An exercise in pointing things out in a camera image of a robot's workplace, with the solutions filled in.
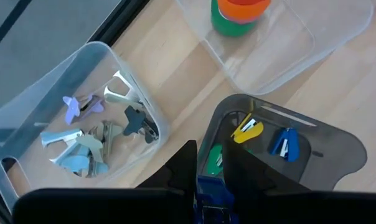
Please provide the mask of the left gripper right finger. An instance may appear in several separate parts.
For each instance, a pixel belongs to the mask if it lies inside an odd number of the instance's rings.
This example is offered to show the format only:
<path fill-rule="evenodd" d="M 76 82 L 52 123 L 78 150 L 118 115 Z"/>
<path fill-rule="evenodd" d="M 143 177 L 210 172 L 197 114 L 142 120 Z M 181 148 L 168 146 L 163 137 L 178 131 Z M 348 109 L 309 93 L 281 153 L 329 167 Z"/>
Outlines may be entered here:
<path fill-rule="evenodd" d="M 293 195 L 310 190 L 286 177 L 234 141 L 224 141 L 223 176 L 235 197 L 239 224 L 304 223 L 305 203 Z"/>

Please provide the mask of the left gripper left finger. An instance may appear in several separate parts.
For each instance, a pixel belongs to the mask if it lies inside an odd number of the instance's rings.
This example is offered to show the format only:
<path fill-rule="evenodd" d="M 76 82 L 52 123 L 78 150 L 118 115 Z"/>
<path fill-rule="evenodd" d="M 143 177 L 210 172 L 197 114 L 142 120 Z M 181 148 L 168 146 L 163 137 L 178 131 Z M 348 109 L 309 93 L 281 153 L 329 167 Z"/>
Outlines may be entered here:
<path fill-rule="evenodd" d="M 188 140 L 159 170 L 136 188 L 157 198 L 143 203 L 136 224 L 193 224 L 197 142 Z"/>

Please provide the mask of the blue mini stapler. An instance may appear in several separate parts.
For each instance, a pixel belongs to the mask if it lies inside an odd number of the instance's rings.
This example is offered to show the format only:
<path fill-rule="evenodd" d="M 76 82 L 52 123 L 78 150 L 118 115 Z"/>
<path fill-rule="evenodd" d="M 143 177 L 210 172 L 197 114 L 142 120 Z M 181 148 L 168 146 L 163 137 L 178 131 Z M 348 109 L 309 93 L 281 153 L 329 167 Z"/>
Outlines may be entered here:
<path fill-rule="evenodd" d="M 271 151 L 271 155 L 279 155 L 288 162 L 294 162 L 299 157 L 298 132 L 293 128 L 282 129 Z"/>
<path fill-rule="evenodd" d="M 198 175 L 194 224 L 239 224 L 239 217 L 233 211 L 234 200 L 222 179 Z"/>

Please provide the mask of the green mini stapler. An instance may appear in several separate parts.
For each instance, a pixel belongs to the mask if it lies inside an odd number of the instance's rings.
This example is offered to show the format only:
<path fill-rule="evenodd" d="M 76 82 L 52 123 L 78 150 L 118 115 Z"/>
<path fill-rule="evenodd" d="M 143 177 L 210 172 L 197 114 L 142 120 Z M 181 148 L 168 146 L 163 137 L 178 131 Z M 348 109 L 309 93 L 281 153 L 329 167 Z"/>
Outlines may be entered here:
<path fill-rule="evenodd" d="M 222 162 L 222 145 L 216 144 L 209 152 L 206 165 L 206 174 L 212 176 L 219 175 L 219 173 L 223 170 Z"/>

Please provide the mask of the yellow mini stapler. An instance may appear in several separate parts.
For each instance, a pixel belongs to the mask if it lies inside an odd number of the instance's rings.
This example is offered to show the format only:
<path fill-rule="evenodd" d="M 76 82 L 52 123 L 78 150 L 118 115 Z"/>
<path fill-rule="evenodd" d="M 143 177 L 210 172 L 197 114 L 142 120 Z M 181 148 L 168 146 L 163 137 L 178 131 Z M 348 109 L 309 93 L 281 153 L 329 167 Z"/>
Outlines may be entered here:
<path fill-rule="evenodd" d="M 231 138 L 236 143 L 241 144 L 259 136 L 263 132 L 263 130 L 263 123 L 254 119 L 252 114 L 248 113 L 243 121 L 234 130 Z"/>

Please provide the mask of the dark grey staple remover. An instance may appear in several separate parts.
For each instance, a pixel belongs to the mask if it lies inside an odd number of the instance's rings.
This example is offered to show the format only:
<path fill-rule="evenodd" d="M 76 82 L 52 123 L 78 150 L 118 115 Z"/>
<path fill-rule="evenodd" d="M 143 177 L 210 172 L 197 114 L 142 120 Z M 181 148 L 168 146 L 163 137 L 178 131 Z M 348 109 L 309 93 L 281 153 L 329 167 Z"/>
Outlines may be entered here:
<path fill-rule="evenodd" d="M 124 136 L 129 136 L 133 133 L 139 134 L 139 131 L 143 129 L 143 135 L 147 144 L 151 144 L 153 141 L 159 139 L 159 131 L 156 124 L 146 117 L 145 112 L 128 106 L 125 109 L 125 115 L 128 119 L 128 124 L 123 130 Z"/>

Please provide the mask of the grey translucent plastic bin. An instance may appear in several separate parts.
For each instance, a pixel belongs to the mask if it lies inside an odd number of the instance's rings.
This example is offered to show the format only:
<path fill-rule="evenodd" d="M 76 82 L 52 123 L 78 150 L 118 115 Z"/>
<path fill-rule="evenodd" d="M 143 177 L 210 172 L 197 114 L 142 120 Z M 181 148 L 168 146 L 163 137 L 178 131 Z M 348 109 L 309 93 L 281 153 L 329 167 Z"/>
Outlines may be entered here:
<path fill-rule="evenodd" d="M 313 190 L 332 190 L 344 176 L 357 172 L 367 162 L 362 142 L 353 134 L 316 119 L 246 94 L 226 97 L 216 107 L 199 149 L 199 174 L 206 174 L 209 152 L 222 144 L 251 113 L 264 125 L 263 132 L 244 143 L 250 154 L 286 177 Z M 282 129 L 298 132 L 299 157 L 288 162 L 270 151 Z"/>

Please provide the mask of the white staple remover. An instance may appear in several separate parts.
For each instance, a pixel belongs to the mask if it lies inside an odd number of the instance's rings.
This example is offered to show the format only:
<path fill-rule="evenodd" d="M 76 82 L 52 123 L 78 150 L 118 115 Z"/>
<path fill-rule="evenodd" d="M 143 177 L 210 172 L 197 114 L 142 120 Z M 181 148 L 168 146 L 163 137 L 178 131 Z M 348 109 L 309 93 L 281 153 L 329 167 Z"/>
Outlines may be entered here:
<path fill-rule="evenodd" d="M 110 90 L 109 84 L 115 79 L 120 79 L 125 86 L 127 86 L 128 92 L 126 94 L 117 93 Z M 140 106 L 139 98 L 133 88 L 133 85 L 121 74 L 118 70 L 112 76 L 112 79 L 105 85 L 103 96 L 106 102 L 109 103 L 125 103 L 131 106 Z"/>

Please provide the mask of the clear plastic bin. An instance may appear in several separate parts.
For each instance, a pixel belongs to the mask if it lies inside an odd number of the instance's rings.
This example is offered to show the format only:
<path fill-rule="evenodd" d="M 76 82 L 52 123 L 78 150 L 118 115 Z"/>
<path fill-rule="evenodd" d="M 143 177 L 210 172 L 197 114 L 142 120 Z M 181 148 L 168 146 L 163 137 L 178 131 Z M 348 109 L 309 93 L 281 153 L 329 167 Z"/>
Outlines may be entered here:
<path fill-rule="evenodd" d="M 218 33 L 211 0 L 176 0 L 186 21 L 241 91 L 264 95 L 359 35 L 370 24 L 372 0 L 271 0 L 241 37 Z"/>
<path fill-rule="evenodd" d="M 42 146 L 40 133 L 63 132 L 81 129 L 83 136 L 100 121 L 111 121 L 123 128 L 128 124 L 125 103 L 109 103 L 103 96 L 105 85 L 115 72 L 133 85 L 140 106 L 132 106 L 146 113 L 159 131 L 159 139 L 147 144 L 143 129 L 139 134 L 114 138 L 111 153 L 105 162 L 109 171 L 94 178 L 75 175 L 54 164 L 51 159 L 63 158 L 77 146 L 76 139 Z M 126 94 L 127 86 L 115 78 L 110 90 Z M 65 120 L 67 105 L 63 96 L 94 94 L 103 99 L 104 111 L 92 113 L 85 119 L 68 125 Z M 1 205 L 12 210 L 21 194 L 12 183 L 8 172 L 17 170 L 19 180 L 26 183 L 28 191 L 44 188 L 105 188 L 115 187 L 121 176 L 142 160 L 150 158 L 169 137 L 169 124 L 145 85 L 128 64 L 103 42 L 89 42 L 59 63 L 50 72 L 27 87 L 0 108 L 0 197 Z"/>

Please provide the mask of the green tape roll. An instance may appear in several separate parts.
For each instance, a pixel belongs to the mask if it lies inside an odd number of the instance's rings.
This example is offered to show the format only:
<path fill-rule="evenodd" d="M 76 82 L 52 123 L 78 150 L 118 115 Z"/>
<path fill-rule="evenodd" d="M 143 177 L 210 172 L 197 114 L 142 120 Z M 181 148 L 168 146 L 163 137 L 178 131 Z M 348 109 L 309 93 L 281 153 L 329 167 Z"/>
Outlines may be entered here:
<path fill-rule="evenodd" d="M 219 10 L 217 0 L 211 0 L 210 20 L 213 28 L 220 34 L 228 37 L 241 37 L 250 32 L 255 26 L 256 21 L 246 24 L 232 22 L 222 15 Z"/>

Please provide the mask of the orange tape roll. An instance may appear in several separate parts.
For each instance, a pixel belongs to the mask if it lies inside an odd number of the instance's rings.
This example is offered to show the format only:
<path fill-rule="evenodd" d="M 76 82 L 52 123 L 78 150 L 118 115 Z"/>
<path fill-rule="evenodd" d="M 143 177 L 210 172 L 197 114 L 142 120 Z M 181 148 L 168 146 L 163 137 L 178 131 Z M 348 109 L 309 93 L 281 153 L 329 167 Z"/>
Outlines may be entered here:
<path fill-rule="evenodd" d="M 253 22 L 270 6 L 271 0 L 216 0 L 219 11 L 239 24 Z"/>

